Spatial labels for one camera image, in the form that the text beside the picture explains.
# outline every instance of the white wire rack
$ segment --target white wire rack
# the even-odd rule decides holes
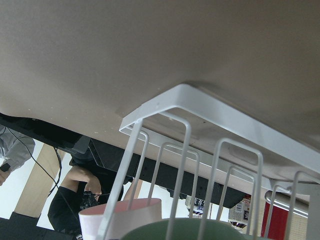
[[[282,157],[285,157],[291,160],[294,163],[304,166],[307,169],[313,170],[316,173],[320,173],[320,153],[314,151],[313,149],[308,148],[307,146],[289,138],[286,135],[281,134],[280,132],[264,125],[263,123],[253,119],[250,116],[226,105],[225,103],[195,89],[189,85],[181,84],[178,85],[157,97],[147,101],[146,103],[142,104],[139,108],[135,111],[131,112],[127,115],[120,126],[120,131],[130,135],[126,149],[124,151],[124,155],[115,179],[115,184],[111,190],[109,200],[107,203],[107,208],[105,209],[103,220],[101,221],[97,239],[104,240],[108,227],[110,225],[110,220],[112,218],[114,208],[116,205],[116,201],[119,197],[121,184],[124,181],[125,175],[127,173],[130,159],[132,157],[136,142],[138,139],[145,141],[145,145],[143,148],[141,159],[143,160],[148,140],[149,144],[155,145],[160,147],[160,152],[157,158],[156,164],[160,164],[161,154],[165,146],[175,147],[179,153],[181,154],[181,160],[179,162],[178,174],[175,182],[175,189],[174,189],[174,196],[173,196],[173,203],[170,213],[170,219],[167,227],[166,232],[166,239],[170,240],[172,237],[172,232],[174,229],[174,222],[175,222],[175,214],[177,209],[178,197],[181,191],[183,173],[185,169],[186,163],[186,156],[188,152],[194,152],[192,147],[189,146],[190,136],[191,136],[191,125],[190,123],[177,115],[174,115],[170,112],[167,112],[170,109],[179,108],[185,110],[195,116],[198,116],[216,126],[219,126],[237,136],[240,136],[258,146],[263,147],[273,153],[276,153]],[[183,138],[183,145],[181,143],[171,139],[170,137],[164,136],[162,134],[157,133],[156,131],[147,129],[142,127],[144,119],[153,116],[153,115],[163,115],[171,120],[178,121],[185,126],[185,134]],[[197,151],[194,155],[197,159],[197,167],[194,169],[194,173],[198,175],[199,170],[199,159],[203,160],[204,158],[211,158],[211,176],[208,181],[207,193],[205,198],[205,206],[204,206],[204,216],[207,216],[210,197],[212,195],[213,184],[215,181],[215,173],[218,167],[218,162],[223,162],[223,160],[219,159],[219,152],[221,150],[223,143],[229,143],[231,145],[235,145],[239,148],[245,149],[247,151],[253,152],[257,155],[257,161],[254,165],[257,166],[256,171],[248,172],[244,171],[241,167],[233,166],[232,164],[222,164],[224,166],[224,172],[230,176],[231,171],[234,171],[234,175],[237,177],[246,176],[252,179],[253,183],[253,208],[254,208],[254,216],[251,218],[250,224],[253,225],[253,239],[257,239],[257,219],[258,219],[258,207],[260,198],[260,191],[261,187],[266,188],[268,190],[273,189],[275,182],[272,179],[268,179],[267,177],[262,176],[262,168],[263,168],[263,156],[261,152],[255,148],[247,146],[241,142],[234,141],[228,138],[222,138],[215,144],[214,155],[207,154],[202,151]],[[305,192],[298,184],[298,178],[301,176],[307,176],[310,180],[319,183],[320,181],[309,174],[298,172],[295,175],[294,183],[292,186],[292,198],[290,203],[290,211],[288,215],[288,224],[286,228],[286,240],[288,239],[290,233],[290,226],[291,226],[291,218],[293,212],[293,205],[295,204],[295,195],[297,192]],[[194,197],[195,186],[197,183],[193,183],[192,189],[192,196]],[[279,186],[275,186],[274,192],[277,189],[285,189],[287,186],[279,184]],[[319,198],[319,188],[312,186],[308,195],[310,195],[310,206],[309,208],[315,209],[313,214],[309,214],[309,221],[315,220],[320,214],[320,210],[317,210],[317,200]],[[198,240],[201,240],[204,234],[203,229],[206,225],[206,218],[204,217],[200,223],[199,232],[198,232]],[[307,240],[314,240],[318,239],[320,236],[319,228],[309,227],[307,229]]]

